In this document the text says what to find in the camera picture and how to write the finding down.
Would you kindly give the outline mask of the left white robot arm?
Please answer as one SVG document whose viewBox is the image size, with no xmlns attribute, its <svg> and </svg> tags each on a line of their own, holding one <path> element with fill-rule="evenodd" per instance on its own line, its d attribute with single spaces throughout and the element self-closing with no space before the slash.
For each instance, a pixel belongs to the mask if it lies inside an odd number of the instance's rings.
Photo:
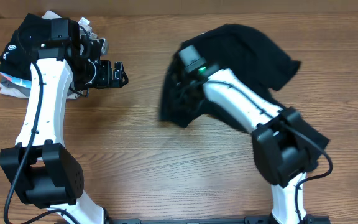
<svg viewBox="0 0 358 224">
<path fill-rule="evenodd" d="M 21 131 L 12 148 L 0 152 L 11 187 L 7 198 L 59 214 L 68 223 L 111 223 L 105 208 L 85 192 L 83 169 L 63 140 L 69 93 L 121 88 L 128 78 L 121 62 L 102 59 L 105 39 L 88 34 L 54 34 L 30 51 L 31 89 Z"/>
</svg>

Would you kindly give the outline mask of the black t-shirt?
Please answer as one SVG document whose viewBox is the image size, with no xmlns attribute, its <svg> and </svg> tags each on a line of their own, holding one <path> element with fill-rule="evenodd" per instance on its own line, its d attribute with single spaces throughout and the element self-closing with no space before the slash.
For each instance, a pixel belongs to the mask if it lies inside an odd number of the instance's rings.
<svg viewBox="0 0 358 224">
<path fill-rule="evenodd" d="M 235 76 L 256 94 L 272 104 L 279 104 L 270 90 L 281 90 L 297 73 L 300 61 L 292 60 L 263 32 L 240 24 L 224 24 L 181 43 L 180 48 L 194 46 L 207 62 L 216 62 L 222 68 L 230 68 Z M 171 121 L 186 128 L 197 117 L 208 114 L 245 132 L 238 121 L 219 105 L 203 100 L 193 110 L 176 107 L 180 96 L 178 80 L 173 74 L 180 71 L 179 55 L 174 53 L 163 83 L 159 119 Z"/>
</svg>

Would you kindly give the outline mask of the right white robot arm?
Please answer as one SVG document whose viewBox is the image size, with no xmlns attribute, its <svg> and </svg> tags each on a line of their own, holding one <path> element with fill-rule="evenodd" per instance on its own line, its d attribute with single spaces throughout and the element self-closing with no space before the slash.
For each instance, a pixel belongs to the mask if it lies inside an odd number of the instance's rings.
<svg viewBox="0 0 358 224">
<path fill-rule="evenodd" d="M 328 138 L 308 124 L 295 108 L 279 105 L 254 91 L 230 68 L 174 60 L 163 86 L 160 119 L 181 127 L 208 114 L 249 134 L 254 162 L 272 189 L 268 215 L 244 217 L 244 223 L 329 223 L 309 214 L 303 186 L 318 159 L 326 157 Z"/>
</svg>

